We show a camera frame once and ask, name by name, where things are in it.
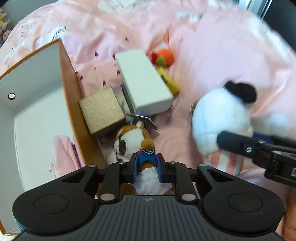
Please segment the orange ball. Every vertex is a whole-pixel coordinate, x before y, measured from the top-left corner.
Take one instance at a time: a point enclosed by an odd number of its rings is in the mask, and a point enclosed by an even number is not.
[[[162,48],[160,50],[157,51],[157,56],[158,57],[164,57],[165,62],[166,62],[166,66],[170,66],[175,60],[174,60],[174,55],[172,53],[171,50],[166,49],[166,48]]]

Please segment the white box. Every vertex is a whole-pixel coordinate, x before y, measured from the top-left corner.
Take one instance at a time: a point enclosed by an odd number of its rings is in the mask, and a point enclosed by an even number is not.
[[[152,116],[171,107],[172,93],[142,50],[118,53],[116,60],[134,114]]]
[[[10,93],[15,99],[8,98]],[[55,136],[75,136],[85,165],[105,168],[99,145],[85,124],[77,74],[61,40],[52,42],[0,76],[0,231],[14,235],[15,199],[53,180]]]

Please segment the dog plush toy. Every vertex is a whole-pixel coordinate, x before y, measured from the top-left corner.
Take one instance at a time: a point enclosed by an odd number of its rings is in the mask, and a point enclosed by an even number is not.
[[[213,89],[197,103],[192,116],[192,134],[205,164],[238,175],[243,157],[220,150],[217,136],[229,131],[253,136],[248,104],[255,102],[257,92],[249,84],[227,82],[223,88]]]
[[[139,174],[133,184],[121,185],[123,194],[162,195],[172,185],[160,183],[155,165],[155,146],[141,121],[123,126],[116,135],[114,152],[117,161],[129,162],[136,153],[139,157]]]

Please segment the open box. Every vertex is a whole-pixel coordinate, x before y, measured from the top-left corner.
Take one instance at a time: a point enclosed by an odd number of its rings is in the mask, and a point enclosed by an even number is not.
[[[79,101],[77,74],[60,39],[36,50],[0,77],[0,231],[17,235],[14,200],[53,180],[52,140],[75,137],[85,165],[106,168]]]

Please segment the pink bedsheet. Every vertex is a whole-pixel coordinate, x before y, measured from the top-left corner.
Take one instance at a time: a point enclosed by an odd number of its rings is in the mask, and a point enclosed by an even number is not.
[[[253,14],[218,0],[133,1],[128,6],[109,1],[114,6],[109,13],[100,9],[107,3],[101,0],[100,8],[98,3],[59,0],[25,17],[0,49],[0,73],[61,38],[87,96],[102,88],[104,81],[108,86],[122,82],[115,53],[132,48],[149,53],[169,31],[176,59],[169,74],[181,92],[169,111],[156,116],[160,130],[151,132],[157,152],[166,161],[183,162],[190,168],[202,162],[191,135],[190,106],[230,79],[256,86],[253,117],[285,115],[290,137],[296,139],[295,53]],[[190,13],[202,15],[200,21],[180,19]],[[250,170],[243,178],[262,186],[270,183],[262,171]],[[286,202],[289,188],[274,183],[272,187]]]

